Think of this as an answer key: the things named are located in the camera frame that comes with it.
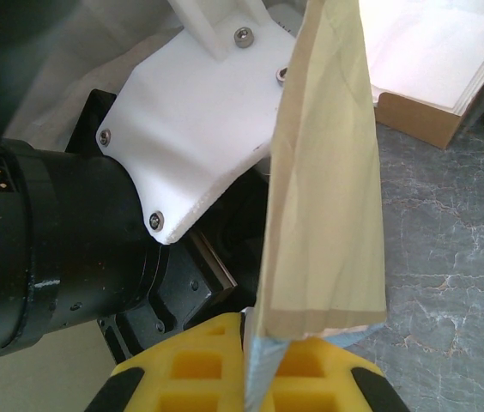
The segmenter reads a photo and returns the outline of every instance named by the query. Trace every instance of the cardboard box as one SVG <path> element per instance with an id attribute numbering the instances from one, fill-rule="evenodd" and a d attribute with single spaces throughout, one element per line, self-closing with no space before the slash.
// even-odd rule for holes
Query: cardboard box
<path id="1" fill-rule="evenodd" d="M 447 148 L 463 124 L 472 125 L 484 113 L 484 86 L 462 116 L 384 92 L 375 108 L 376 121 L 437 148 Z"/>

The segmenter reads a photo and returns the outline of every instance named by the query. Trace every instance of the white 3d-printed bracket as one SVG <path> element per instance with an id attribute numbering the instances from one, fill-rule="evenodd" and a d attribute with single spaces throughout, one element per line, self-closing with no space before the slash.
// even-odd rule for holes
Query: white 3d-printed bracket
<path id="1" fill-rule="evenodd" d="M 295 38 L 261 0 L 170 0 L 185 29 L 132 72 L 97 132 L 139 194 L 149 232 L 179 240 L 269 152 Z M 254 41 L 237 47 L 235 32 Z"/>

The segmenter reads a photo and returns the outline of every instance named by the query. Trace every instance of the white mounting plate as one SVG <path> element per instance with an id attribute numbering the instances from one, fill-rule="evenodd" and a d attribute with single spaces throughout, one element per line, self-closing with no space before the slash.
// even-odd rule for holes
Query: white mounting plate
<path id="1" fill-rule="evenodd" d="M 238 48 L 234 32 L 255 41 Z M 105 155 L 133 179 L 145 224 L 162 244 L 181 238 L 228 186 L 269 153 L 295 39 L 272 19 L 258 25 L 235 9 L 214 27 L 227 57 L 212 57 L 181 32 L 132 72 L 103 121 L 112 138 Z M 149 217 L 164 216 L 153 231 Z"/>

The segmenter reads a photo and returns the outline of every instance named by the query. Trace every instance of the beige paper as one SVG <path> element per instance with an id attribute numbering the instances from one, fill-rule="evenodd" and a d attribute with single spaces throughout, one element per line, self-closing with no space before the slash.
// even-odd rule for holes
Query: beige paper
<path id="1" fill-rule="evenodd" d="M 257 334 L 296 339 L 383 322 L 378 145 L 358 0 L 309 0 L 284 88 Z"/>

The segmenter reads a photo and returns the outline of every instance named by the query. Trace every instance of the metal screw head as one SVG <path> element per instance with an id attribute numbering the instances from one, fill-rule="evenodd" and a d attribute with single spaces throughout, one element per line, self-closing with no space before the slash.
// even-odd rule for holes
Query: metal screw head
<path id="1" fill-rule="evenodd" d="M 159 232 L 164 227 L 164 215 L 161 212 L 154 212 L 148 219 L 150 228 Z"/>
<path id="2" fill-rule="evenodd" d="M 249 27 L 241 27 L 234 32 L 234 43 L 241 49 L 250 47 L 253 44 L 253 32 Z"/>
<path id="3" fill-rule="evenodd" d="M 104 129 L 101 131 L 99 134 L 99 143 L 101 143 L 103 146 L 108 146 L 108 143 L 111 142 L 111 131 L 108 129 Z"/>
<path id="4" fill-rule="evenodd" d="M 0 191 L 9 191 L 9 186 L 7 183 L 0 183 Z"/>
<path id="5" fill-rule="evenodd" d="M 276 71 L 276 80 L 278 84 L 284 86 L 284 82 L 286 81 L 286 74 L 287 74 L 287 67 L 282 67 Z"/>
<path id="6" fill-rule="evenodd" d="M 81 307 L 82 307 L 82 303 L 81 302 L 76 302 L 74 305 L 72 305 L 70 307 L 70 310 L 72 312 L 74 312 L 74 311 L 77 311 L 78 309 L 80 309 Z"/>
<path id="7" fill-rule="evenodd" d="M 166 327 L 164 326 L 164 323 L 161 320 L 156 322 L 154 324 L 154 327 L 156 328 L 156 331 L 158 331 L 159 333 L 164 333 L 164 330 L 166 330 Z"/>

